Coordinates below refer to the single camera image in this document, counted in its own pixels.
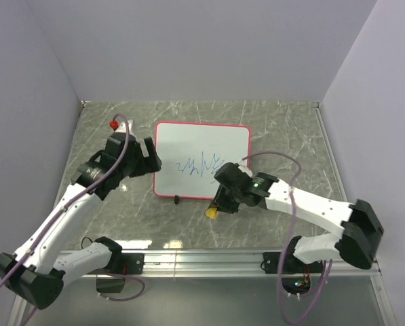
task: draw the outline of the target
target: handwriting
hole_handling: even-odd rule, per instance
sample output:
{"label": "handwriting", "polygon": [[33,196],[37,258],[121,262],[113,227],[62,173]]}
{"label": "handwriting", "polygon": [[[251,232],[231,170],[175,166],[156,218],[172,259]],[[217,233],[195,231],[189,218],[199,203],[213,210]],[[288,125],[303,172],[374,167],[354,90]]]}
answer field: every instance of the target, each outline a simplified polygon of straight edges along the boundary
{"label": "handwriting", "polygon": [[189,175],[197,175],[203,177],[204,173],[210,173],[215,175],[217,170],[225,163],[225,160],[221,160],[214,153],[209,160],[206,160],[204,151],[201,152],[201,159],[189,158],[186,163],[176,163],[178,171],[182,174],[188,173]]}

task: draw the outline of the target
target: tabletop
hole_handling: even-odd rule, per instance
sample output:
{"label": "tabletop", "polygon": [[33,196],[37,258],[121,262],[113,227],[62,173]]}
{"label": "tabletop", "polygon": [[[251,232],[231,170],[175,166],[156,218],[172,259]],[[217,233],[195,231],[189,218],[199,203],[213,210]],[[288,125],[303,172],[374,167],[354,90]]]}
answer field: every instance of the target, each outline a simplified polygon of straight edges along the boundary
{"label": "tabletop", "polygon": [[[99,149],[111,134],[109,121],[115,113],[134,120],[139,141],[153,137],[159,121],[239,124],[251,129],[251,153],[275,150],[296,158],[303,166],[295,186],[333,200],[341,200],[317,109],[311,102],[206,101],[86,103],[75,131],[60,195],[77,167]],[[269,173],[285,181],[296,168],[277,156],[250,160],[252,171]],[[65,249],[80,249],[81,239],[107,236],[127,249],[278,248],[290,225],[285,213],[240,206],[236,214],[220,213],[215,220],[204,212],[207,200],[181,200],[153,193],[153,176],[124,179]],[[295,234],[324,233],[298,220]]]}

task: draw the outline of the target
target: whiteboard with red border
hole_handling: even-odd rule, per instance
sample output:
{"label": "whiteboard with red border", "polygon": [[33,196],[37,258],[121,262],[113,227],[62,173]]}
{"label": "whiteboard with red border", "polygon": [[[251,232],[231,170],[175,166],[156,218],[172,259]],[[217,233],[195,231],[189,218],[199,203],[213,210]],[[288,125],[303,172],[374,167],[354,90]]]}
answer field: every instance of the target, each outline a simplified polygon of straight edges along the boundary
{"label": "whiteboard with red border", "polygon": [[250,153],[247,126],[162,121],[154,140],[162,165],[153,189],[161,197],[212,199],[218,188],[216,171]]}

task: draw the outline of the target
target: yellow object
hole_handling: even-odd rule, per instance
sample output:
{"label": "yellow object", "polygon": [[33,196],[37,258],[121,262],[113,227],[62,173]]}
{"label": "yellow object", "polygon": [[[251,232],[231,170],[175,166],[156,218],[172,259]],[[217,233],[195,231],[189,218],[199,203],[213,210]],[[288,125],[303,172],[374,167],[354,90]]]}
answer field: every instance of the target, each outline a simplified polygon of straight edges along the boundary
{"label": "yellow object", "polygon": [[206,217],[209,217],[211,219],[216,219],[217,217],[217,208],[216,207],[211,207],[205,211]]}

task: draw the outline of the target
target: gray wall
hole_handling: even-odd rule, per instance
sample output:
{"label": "gray wall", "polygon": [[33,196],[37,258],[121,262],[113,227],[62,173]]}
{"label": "gray wall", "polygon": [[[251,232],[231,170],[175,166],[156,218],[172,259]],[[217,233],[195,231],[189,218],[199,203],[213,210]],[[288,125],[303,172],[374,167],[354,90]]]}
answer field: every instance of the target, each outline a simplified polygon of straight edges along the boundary
{"label": "gray wall", "polygon": [[[71,85],[25,1],[0,0],[0,252],[53,206],[78,116]],[[0,325],[14,295],[0,292]]]}
{"label": "gray wall", "polygon": [[378,252],[405,325],[405,0],[380,0],[323,102],[351,200],[371,201],[385,228]]}
{"label": "gray wall", "polygon": [[320,101],[376,2],[27,1],[89,101]]}

